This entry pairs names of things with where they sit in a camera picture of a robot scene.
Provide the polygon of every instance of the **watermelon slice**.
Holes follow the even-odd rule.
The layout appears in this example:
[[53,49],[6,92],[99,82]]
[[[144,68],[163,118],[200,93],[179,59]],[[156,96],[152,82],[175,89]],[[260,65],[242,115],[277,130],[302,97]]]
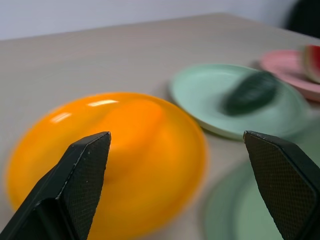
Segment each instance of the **watermelon slice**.
[[320,46],[307,45],[304,48],[303,68],[311,81],[320,84]]

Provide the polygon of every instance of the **light green plate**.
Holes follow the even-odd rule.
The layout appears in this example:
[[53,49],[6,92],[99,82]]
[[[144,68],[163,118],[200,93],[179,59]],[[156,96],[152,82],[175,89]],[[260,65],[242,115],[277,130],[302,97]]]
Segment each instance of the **light green plate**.
[[169,90],[173,100],[204,129],[227,138],[241,140],[245,130],[283,137],[303,129],[309,105],[295,89],[282,82],[271,104],[241,116],[223,113],[221,102],[226,94],[256,71],[239,65],[197,65],[178,73]]
[[[320,119],[311,122],[294,142],[320,166]],[[259,193],[249,161],[213,189],[203,217],[206,240],[283,240]]]

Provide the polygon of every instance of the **gray tabletop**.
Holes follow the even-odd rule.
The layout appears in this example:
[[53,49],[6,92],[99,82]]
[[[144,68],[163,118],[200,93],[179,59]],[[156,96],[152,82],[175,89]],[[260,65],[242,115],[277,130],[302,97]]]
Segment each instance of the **gray tabletop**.
[[[117,91],[169,99],[167,83],[184,67],[199,63],[256,67],[267,51],[305,44],[320,45],[320,40],[222,13],[0,41],[0,170],[4,172],[21,135],[65,102]],[[203,239],[200,212],[206,194],[248,159],[242,143],[205,135],[211,156],[202,195],[145,240]],[[0,229],[13,214],[3,185]]]

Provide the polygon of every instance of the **green vegetable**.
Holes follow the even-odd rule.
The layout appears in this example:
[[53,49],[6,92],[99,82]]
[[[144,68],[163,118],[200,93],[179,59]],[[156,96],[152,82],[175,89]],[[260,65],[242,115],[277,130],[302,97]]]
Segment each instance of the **green vegetable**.
[[277,94],[278,79],[267,71],[245,78],[223,102],[228,115],[248,114],[269,104]]

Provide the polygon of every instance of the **dark object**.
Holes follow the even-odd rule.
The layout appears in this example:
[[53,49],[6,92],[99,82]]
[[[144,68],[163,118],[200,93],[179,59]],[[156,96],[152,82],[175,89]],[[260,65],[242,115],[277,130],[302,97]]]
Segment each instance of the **dark object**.
[[260,194],[284,240],[320,239],[320,169],[294,143],[246,131]]
[[320,38],[320,1],[300,0],[293,7],[286,29]]
[[31,190],[0,240],[86,240],[100,200],[110,141],[110,134],[101,132],[70,145]]
[[248,76],[224,101],[228,115],[248,114],[270,103],[278,90],[278,79],[267,71]]

